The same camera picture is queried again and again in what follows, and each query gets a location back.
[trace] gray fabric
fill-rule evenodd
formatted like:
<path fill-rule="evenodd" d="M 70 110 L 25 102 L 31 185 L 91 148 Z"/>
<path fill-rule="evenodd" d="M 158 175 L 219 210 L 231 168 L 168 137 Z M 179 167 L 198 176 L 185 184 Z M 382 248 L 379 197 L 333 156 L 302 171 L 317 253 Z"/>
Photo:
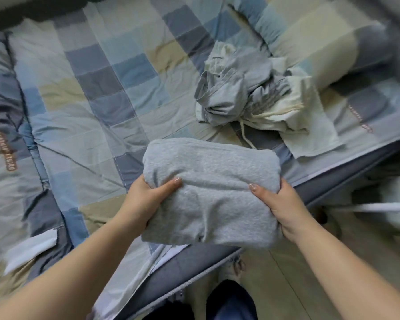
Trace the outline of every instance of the gray fabric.
<path fill-rule="evenodd" d="M 226 58 L 219 74 L 204 71 L 194 98 L 201 118 L 213 126 L 259 114 L 290 91 L 283 76 L 274 74 L 272 60 L 253 47 L 238 48 Z"/>
<path fill-rule="evenodd" d="M 160 205 L 142 240 L 270 247 L 280 237 L 270 209 L 248 188 L 253 182 L 279 190 L 280 164 L 272 150 L 190 138 L 161 139 L 148 145 L 143 162 L 145 181 L 151 187 L 174 176 L 182 177 L 184 185 Z"/>

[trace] bed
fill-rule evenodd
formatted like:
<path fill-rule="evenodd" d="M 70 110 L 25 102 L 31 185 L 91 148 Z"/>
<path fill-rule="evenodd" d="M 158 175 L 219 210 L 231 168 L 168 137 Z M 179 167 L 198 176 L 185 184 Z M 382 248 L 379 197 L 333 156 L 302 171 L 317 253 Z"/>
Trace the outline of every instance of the bed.
<path fill-rule="evenodd" d="M 43 22 L 25 19 L 7 32 L 31 129 L 25 141 L 75 246 L 116 213 L 142 173 L 150 141 L 246 145 L 238 123 L 198 123 L 193 110 L 215 41 L 267 51 L 225 0 L 104 0 Z M 400 150 L 400 83 L 391 66 L 347 75 L 321 98 L 345 144 L 336 150 L 295 160 L 277 132 L 245 130 L 256 148 L 277 153 L 283 176 L 309 205 Z M 98 313 L 135 317 L 239 252 L 137 241 L 97 302 Z"/>

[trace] checkered duvet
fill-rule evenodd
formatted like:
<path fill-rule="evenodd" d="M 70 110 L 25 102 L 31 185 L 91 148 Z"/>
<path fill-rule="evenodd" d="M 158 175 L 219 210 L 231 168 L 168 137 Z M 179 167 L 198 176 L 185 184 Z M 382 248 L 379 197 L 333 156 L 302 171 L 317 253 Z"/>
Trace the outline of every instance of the checkered duvet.
<path fill-rule="evenodd" d="M 194 91 L 217 40 L 263 46 L 225 0 L 106 0 L 12 29 L 28 120 L 75 245 L 115 215 L 150 141 L 244 144 L 237 123 L 195 118 Z M 345 143 L 324 155 L 295 160 L 277 133 L 246 130 L 257 148 L 276 151 L 294 185 L 400 139 L 400 85 L 382 70 L 342 79 L 322 101 Z M 113 318 L 168 249 L 136 241 L 99 316 Z"/>

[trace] wooden floor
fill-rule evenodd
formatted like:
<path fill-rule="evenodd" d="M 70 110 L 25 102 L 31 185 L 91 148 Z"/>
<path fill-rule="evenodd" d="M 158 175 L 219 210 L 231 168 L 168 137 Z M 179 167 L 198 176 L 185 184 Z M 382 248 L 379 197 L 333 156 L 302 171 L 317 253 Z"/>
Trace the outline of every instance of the wooden floor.
<path fill-rule="evenodd" d="M 341 240 L 400 289 L 400 240 L 352 214 L 336 218 Z M 282 241 L 272 250 L 248 250 L 242 259 L 247 271 L 241 284 L 254 299 L 260 320 L 341 319 L 295 245 Z M 186 289 L 196 320 L 206 318 L 206 299 L 216 281 L 214 272 Z"/>

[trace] embroidered label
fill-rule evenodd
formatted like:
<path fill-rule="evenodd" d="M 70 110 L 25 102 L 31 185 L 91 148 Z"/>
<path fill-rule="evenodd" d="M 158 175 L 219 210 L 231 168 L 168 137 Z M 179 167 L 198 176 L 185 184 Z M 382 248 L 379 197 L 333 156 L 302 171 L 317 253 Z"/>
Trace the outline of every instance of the embroidered label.
<path fill-rule="evenodd" d="M 15 172 L 18 169 L 16 165 L 15 155 L 9 147 L 8 141 L 0 132 L 0 151 L 2 152 L 3 156 L 5 157 L 6 169 L 9 172 Z"/>

